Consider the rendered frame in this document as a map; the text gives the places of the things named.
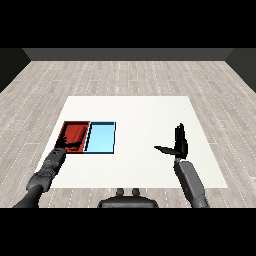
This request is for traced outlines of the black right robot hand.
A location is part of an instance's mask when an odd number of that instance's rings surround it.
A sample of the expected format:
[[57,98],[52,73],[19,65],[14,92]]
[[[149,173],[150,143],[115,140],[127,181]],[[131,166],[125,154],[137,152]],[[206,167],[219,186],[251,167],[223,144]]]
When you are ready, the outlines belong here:
[[173,148],[155,146],[155,149],[164,154],[174,155],[176,158],[186,159],[188,155],[188,142],[185,138],[184,125],[180,123],[175,128],[175,144]]

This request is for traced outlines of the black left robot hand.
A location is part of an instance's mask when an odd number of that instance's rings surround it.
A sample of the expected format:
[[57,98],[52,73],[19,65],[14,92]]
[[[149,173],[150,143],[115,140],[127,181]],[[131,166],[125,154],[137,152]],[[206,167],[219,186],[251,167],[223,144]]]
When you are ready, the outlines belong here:
[[56,148],[65,148],[71,151],[78,151],[82,139],[74,133],[61,134],[55,144]]

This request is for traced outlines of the red shallow open box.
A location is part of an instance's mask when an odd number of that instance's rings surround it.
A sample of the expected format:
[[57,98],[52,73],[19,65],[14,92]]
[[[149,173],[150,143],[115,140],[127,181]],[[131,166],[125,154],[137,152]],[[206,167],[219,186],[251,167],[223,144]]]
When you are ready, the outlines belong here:
[[71,151],[64,148],[67,154],[82,154],[84,152],[87,134],[89,131],[89,125],[89,121],[65,121],[63,123],[58,137],[61,134],[74,133],[76,136],[79,136],[82,139],[78,151]]

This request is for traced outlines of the light blue shallow open box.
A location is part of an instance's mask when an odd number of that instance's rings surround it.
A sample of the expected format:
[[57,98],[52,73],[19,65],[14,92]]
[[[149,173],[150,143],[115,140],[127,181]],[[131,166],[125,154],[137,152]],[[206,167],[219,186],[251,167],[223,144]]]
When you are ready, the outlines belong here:
[[85,154],[113,154],[115,131],[114,121],[93,121],[86,135],[83,152]]

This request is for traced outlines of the dark grey robot body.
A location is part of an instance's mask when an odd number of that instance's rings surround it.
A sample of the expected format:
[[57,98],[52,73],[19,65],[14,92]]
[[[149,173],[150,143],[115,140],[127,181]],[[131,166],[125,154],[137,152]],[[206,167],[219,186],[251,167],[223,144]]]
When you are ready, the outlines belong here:
[[155,200],[142,197],[138,188],[132,189],[131,196],[125,196],[124,189],[118,188],[116,195],[101,200],[98,208],[158,208],[158,204]]

